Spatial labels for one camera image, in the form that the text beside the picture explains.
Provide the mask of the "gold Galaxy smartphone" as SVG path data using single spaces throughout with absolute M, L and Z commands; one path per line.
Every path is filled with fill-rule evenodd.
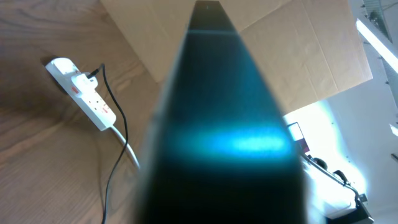
M 302 163 L 218 1 L 197 1 L 144 142 L 135 223 L 306 223 Z

